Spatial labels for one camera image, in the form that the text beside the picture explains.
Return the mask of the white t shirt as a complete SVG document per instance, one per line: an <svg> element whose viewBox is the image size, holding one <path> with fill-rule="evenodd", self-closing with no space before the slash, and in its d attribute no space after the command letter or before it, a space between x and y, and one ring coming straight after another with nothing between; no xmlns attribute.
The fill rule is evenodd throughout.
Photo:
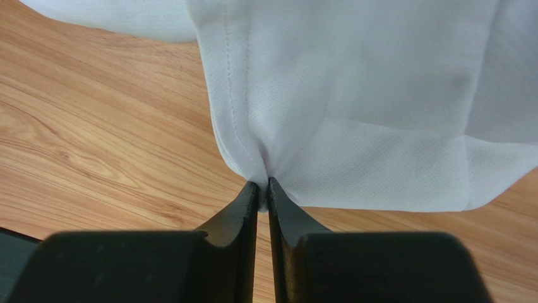
<svg viewBox="0 0 538 303"><path fill-rule="evenodd" d="M537 167L536 1L27 1L197 41L225 163L301 206L464 211Z"/></svg>

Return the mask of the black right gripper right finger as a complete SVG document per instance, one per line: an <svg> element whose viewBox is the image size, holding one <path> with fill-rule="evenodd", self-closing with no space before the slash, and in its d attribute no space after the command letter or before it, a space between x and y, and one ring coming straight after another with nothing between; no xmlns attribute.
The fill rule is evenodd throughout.
<svg viewBox="0 0 538 303"><path fill-rule="evenodd" d="M334 232L267 189L277 302L491 302L469 250L443 232Z"/></svg>

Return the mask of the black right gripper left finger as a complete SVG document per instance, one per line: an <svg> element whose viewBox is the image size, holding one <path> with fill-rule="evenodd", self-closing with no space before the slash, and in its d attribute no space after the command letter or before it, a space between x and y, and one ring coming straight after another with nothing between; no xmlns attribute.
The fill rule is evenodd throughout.
<svg viewBox="0 0 538 303"><path fill-rule="evenodd" d="M10 302L251 302L258 186L193 230L61 232L33 253Z"/></svg>

